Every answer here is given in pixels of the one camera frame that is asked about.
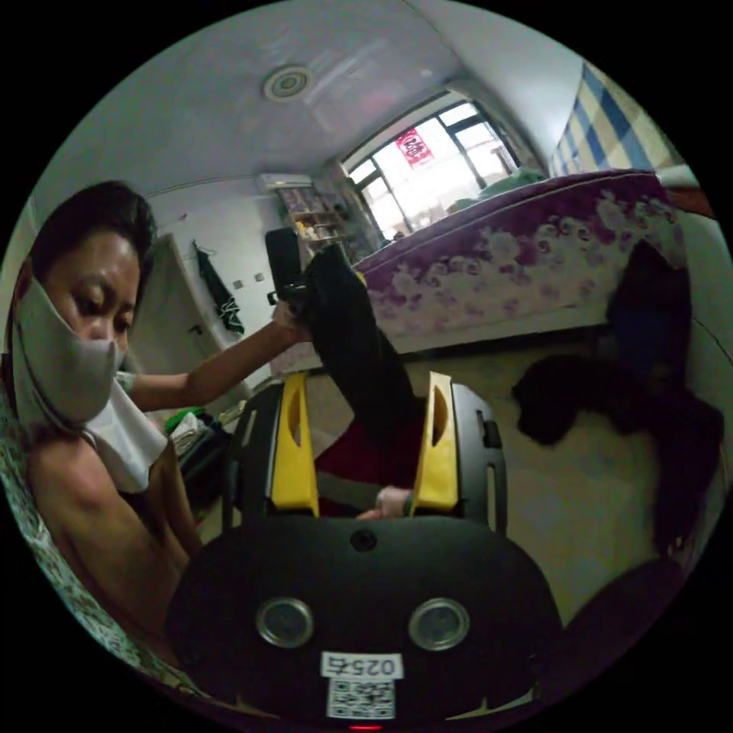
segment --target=woman's hand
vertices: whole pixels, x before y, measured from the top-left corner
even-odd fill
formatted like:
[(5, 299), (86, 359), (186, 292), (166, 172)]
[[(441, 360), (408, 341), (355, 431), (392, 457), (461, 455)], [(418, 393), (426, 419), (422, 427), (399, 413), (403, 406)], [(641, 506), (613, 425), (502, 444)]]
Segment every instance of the woman's hand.
[(387, 486), (376, 495), (376, 509), (359, 514), (357, 519), (388, 519), (405, 516), (405, 504), (412, 496), (409, 489)]
[(282, 300), (275, 306), (273, 321), (289, 335), (294, 344), (311, 340), (308, 329), (295, 322), (290, 307)]

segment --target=window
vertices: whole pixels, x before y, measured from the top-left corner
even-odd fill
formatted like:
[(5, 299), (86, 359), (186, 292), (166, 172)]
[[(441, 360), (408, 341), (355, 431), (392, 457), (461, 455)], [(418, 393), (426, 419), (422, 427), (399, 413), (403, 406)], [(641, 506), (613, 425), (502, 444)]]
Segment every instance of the window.
[(384, 145), (350, 178), (392, 240), (398, 231), (409, 234), (443, 218), (452, 204), (475, 199), (515, 167), (478, 109), (461, 102)]

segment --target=blue checkered fabric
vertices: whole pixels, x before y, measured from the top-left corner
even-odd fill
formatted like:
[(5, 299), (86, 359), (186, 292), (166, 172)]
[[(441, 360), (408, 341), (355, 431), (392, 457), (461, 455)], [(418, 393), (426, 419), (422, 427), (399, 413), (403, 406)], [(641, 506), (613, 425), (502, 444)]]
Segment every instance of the blue checkered fabric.
[(585, 63), (565, 132), (550, 158), (552, 176), (591, 170), (659, 170), (684, 161), (644, 109)]

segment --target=bed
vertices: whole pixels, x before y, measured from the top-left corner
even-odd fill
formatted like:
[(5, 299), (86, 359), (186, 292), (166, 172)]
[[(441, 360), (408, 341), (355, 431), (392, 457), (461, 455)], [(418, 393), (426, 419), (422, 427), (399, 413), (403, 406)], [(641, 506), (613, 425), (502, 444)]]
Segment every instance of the bed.
[[(675, 205), (657, 175), (614, 170), (523, 186), (361, 260), (379, 326), (400, 354), (605, 323), (634, 245), (685, 266)], [(310, 344), (274, 376), (321, 366)]]

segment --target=number label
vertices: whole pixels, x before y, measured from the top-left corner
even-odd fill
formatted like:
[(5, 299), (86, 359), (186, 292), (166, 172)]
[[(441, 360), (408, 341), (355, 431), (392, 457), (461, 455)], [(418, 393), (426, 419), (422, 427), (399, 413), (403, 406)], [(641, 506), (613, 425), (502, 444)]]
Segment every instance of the number label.
[(401, 680), (401, 654), (344, 654), (325, 651), (321, 655), (321, 676), (337, 680)]

